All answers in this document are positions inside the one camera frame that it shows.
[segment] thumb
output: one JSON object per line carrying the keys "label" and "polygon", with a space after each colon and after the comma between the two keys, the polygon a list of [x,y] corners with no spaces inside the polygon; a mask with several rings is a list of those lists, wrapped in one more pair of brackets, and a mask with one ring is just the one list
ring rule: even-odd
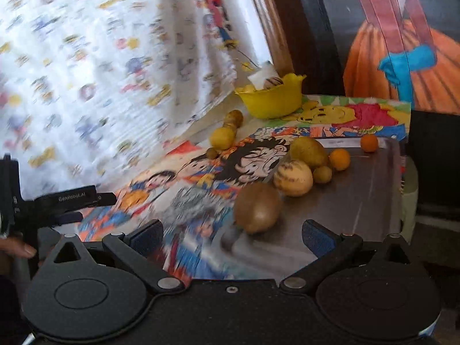
{"label": "thumb", "polygon": [[16,237],[0,239],[0,250],[9,255],[23,258],[32,258],[37,252],[33,247]]}

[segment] wooden frame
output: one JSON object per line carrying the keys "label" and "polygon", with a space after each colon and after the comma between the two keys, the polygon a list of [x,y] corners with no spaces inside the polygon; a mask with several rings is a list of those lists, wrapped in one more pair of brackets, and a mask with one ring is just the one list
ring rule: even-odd
{"label": "wooden frame", "polygon": [[254,0],[270,49],[273,65],[280,76],[294,72],[288,42],[274,0]]}

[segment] orange skirt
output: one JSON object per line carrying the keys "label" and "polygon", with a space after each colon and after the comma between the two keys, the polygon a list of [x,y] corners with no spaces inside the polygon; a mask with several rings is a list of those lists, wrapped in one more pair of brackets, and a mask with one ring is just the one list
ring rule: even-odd
{"label": "orange skirt", "polygon": [[[460,114],[460,44],[431,29],[438,61],[432,68],[412,72],[415,109]],[[406,50],[420,45],[410,20],[405,20],[402,39]],[[348,97],[377,97],[398,100],[398,92],[379,71],[388,55],[380,29],[364,22],[353,41],[344,71]]]}

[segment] silver bolt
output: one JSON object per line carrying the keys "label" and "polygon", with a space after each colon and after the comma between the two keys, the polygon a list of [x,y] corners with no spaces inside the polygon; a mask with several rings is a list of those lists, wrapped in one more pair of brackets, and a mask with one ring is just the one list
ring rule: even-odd
{"label": "silver bolt", "polygon": [[161,289],[174,289],[180,285],[180,280],[175,277],[164,277],[158,280],[157,284]]}
{"label": "silver bolt", "polygon": [[238,291],[237,287],[228,287],[226,289],[227,293],[236,293]]}
{"label": "silver bolt", "polygon": [[283,281],[283,284],[291,289],[301,289],[305,287],[307,282],[302,279],[301,277],[288,277],[286,280]]}

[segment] small orange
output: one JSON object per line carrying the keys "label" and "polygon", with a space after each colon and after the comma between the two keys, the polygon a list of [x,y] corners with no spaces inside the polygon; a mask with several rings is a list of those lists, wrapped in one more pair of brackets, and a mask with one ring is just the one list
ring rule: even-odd
{"label": "small orange", "polygon": [[331,166],[337,171],[344,171],[350,165],[350,153],[345,149],[334,149],[329,155]]}
{"label": "small orange", "polygon": [[373,153],[379,148],[379,140],[376,135],[364,135],[361,137],[360,145],[366,153]]}

